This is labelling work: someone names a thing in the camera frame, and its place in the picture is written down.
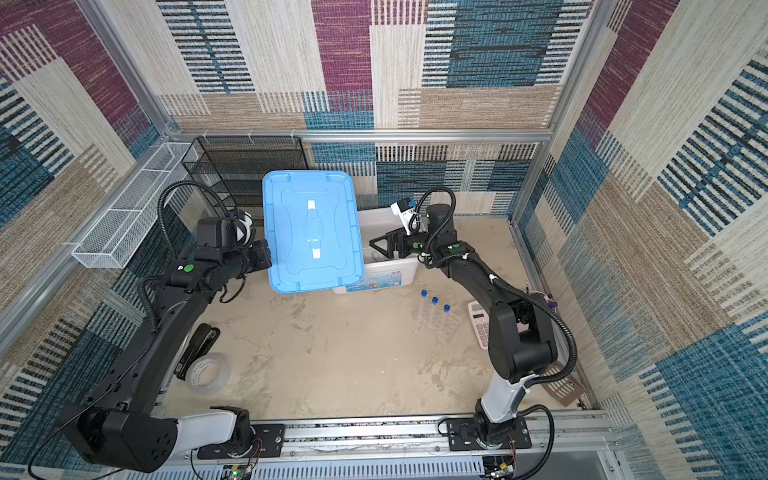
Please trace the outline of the white plastic storage bin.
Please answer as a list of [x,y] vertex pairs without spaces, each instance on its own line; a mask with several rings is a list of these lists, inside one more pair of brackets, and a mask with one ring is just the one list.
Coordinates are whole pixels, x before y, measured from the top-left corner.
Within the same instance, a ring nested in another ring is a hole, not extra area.
[[387,232],[400,228],[402,223],[390,208],[379,208],[358,212],[361,239],[363,241],[364,274],[353,285],[332,289],[334,294],[348,294],[411,285],[419,263],[414,256],[388,259],[373,249],[369,242]]

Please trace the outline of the blue plastic bin lid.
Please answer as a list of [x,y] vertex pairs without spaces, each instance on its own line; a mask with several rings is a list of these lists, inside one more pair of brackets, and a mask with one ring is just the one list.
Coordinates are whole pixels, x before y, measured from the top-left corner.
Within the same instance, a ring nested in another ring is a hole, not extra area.
[[272,171],[262,180],[272,289],[293,294],[345,287],[364,274],[351,177],[342,171]]

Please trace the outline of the clear test tube rack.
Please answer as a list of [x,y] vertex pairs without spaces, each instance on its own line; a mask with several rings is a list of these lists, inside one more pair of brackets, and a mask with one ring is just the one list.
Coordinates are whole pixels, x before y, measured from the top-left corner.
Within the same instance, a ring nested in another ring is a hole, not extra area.
[[461,319],[450,305],[441,303],[438,297],[429,294],[420,298],[415,310],[415,319],[441,342],[449,342],[461,323]]

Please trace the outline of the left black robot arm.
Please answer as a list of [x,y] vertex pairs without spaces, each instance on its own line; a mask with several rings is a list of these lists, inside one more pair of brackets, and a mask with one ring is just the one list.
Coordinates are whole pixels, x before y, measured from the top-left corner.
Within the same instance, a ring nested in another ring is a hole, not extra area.
[[155,401],[197,319],[232,279],[271,267],[268,244],[251,216],[224,209],[197,224],[196,245],[162,274],[138,281],[143,323],[85,405],[67,405],[33,460],[63,435],[87,463],[151,473],[180,452],[211,446],[247,453],[255,440],[246,410],[216,407],[180,419],[153,416]]

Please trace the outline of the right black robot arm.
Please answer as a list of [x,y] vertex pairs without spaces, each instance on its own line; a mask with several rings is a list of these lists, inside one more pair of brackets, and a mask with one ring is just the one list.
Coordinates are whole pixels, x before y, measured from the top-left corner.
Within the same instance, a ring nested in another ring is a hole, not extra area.
[[488,266],[454,226],[455,193],[437,186],[417,201],[402,198],[391,210],[401,226],[370,240],[388,259],[415,256],[461,285],[488,316],[487,353],[494,369],[489,387],[477,401],[470,423],[447,421],[442,433],[469,448],[497,450],[516,445],[526,416],[551,411],[521,403],[536,385],[565,380],[574,372],[575,337],[542,293],[514,287]]

